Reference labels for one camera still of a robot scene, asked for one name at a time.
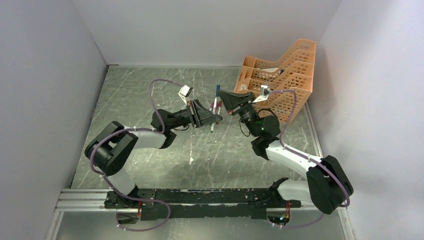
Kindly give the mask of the blue pen cap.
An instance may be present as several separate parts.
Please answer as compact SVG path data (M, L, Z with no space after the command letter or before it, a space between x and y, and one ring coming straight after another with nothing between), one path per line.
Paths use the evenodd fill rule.
M220 90L221 86L217 85L216 86L216 91L215 91L215 96L218 98L219 97L219 90Z

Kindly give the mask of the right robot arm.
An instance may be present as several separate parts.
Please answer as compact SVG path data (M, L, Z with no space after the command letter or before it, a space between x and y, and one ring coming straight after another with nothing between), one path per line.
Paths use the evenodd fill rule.
M300 174L305 181L285 180L270 193L270 202L282 207L288 201L309 202L324 214L331 214L337 208L350 205L354 189L339 161L331 156L319 157L307 154L283 142L284 129L275 115L261 117L253 107L257 102L266 100L273 94L290 93L293 90L270 90L263 86L259 97L252 92L234 93L225 90L216 92L231 116L239 115L251 136L254 153L268 161L282 164Z

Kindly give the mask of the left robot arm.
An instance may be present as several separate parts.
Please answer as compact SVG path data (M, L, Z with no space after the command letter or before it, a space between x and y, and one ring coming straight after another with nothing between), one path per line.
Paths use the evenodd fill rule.
M179 127L200 128L223 118L190 100L186 107L176 112L158 109L152 114L152 128L124 127L118 121L110 122L86 147L84 154L92 168L105 176L114 187L118 201L126 208L134 207L139 200L139 189L124 166L134 149L166 149L175 138L173 131Z

